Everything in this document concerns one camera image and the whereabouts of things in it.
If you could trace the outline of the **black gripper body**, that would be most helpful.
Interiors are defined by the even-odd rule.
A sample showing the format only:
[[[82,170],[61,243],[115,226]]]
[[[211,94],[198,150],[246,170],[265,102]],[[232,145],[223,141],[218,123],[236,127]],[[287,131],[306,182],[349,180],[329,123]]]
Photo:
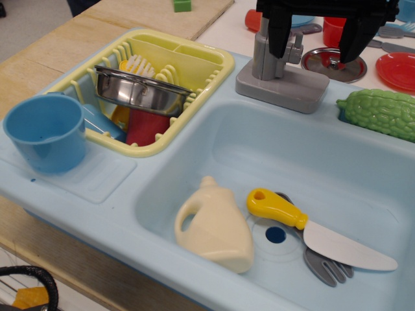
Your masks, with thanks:
[[[272,14],[282,16],[320,16],[320,17],[379,17],[395,19],[399,14],[399,1],[257,1],[256,10],[264,17]]]

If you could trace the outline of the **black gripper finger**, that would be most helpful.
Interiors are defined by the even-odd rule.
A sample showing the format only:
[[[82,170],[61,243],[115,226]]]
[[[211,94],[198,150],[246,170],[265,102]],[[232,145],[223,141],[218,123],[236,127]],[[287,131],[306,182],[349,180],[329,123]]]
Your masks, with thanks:
[[[276,58],[283,58],[292,25],[292,12],[262,13],[267,21],[269,52]]]
[[[347,19],[339,43],[340,62],[350,63],[357,59],[385,23],[384,18],[380,16]]]

